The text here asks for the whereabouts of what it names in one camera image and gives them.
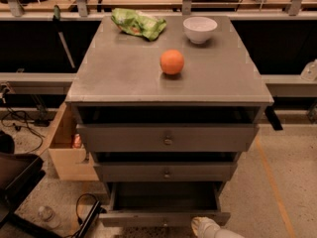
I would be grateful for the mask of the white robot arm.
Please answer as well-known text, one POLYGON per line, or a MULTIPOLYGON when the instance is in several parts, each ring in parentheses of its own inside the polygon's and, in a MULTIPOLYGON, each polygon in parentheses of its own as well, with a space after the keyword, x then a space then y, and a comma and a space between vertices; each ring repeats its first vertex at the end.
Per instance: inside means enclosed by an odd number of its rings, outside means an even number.
POLYGON ((233 231, 221 228, 213 219, 194 217, 191 228, 197 238, 245 238, 233 231))

